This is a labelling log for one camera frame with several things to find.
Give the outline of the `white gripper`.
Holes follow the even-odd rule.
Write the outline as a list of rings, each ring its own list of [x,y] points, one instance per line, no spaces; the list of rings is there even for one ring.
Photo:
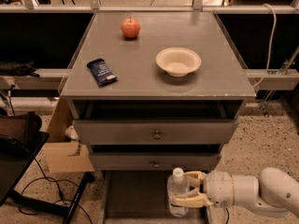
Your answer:
[[[213,205],[216,208],[227,208],[233,205],[233,179],[226,172],[212,171],[205,174],[201,171],[185,172],[193,189],[185,194],[173,197],[173,204],[189,208],[202,208]],[[204,193],[199,190],[203,184]]]

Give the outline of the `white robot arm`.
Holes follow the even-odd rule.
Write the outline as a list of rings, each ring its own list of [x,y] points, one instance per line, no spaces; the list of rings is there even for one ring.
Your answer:
[[[211,171],[183,174],[193,190],[171,198],[174,205],[190,208],[240,206],[266,217],[299,217],[299,182],[273,167],[264,168],[259,177]]]

